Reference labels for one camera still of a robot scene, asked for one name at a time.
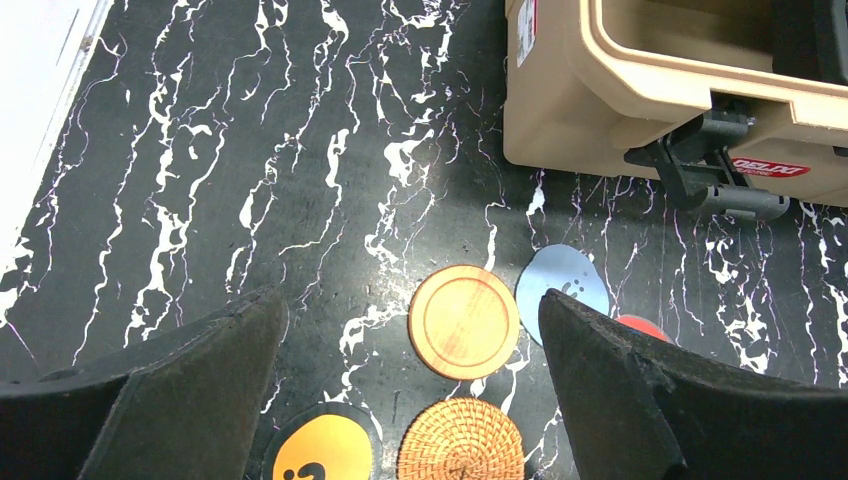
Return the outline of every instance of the blue disc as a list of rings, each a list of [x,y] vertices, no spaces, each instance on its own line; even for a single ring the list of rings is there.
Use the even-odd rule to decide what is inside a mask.
[[[539,302],[549,288],[560,290],[584,305],[609,315],[609,295],[595,266],[568,245],[549,245],[538,252],[521,273],[515,287],[515,303],[521,323],[539,345]]]

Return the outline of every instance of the marble table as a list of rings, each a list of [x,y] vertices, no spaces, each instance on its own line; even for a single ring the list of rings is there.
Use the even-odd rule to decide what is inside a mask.
[[[416,357],[416,286],[468,263],[510,287],[539,248],[595,265],[612,315],[765,375],[848,383],[846,212],[675,212],[662,186],[508,163],[492,0],[116,0],[0,284],[0,378],[28,381],[260,285],[287,326],[246,478],[323,401],[368,412],[393,478],[406,427],[493,403],[528,478],[577,478],[544,353],[454,382]]]

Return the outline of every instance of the beige plastic box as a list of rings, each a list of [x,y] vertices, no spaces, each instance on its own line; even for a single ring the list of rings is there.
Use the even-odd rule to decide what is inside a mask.
[[[507,0],[504,153],[515,164],[657,178],[623,155],[746,99],[730,151],[754,187],[848,206],[848,88],[771,72],[770,0]]]

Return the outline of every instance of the black logo on yellow coaster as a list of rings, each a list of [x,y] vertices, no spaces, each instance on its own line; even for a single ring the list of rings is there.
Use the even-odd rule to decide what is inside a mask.
[[[381,445],[371,417],[344,403],[322,403],[297,415],[271,440],[266,480],[377,480]]]

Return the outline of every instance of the red logo sticker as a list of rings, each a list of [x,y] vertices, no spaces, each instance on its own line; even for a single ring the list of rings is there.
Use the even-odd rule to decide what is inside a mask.
[[[803,165],[754,160],[753,158],[734,158],[733,166],[741,173],[760,177],[797,177],[810,171],[810,167]]]

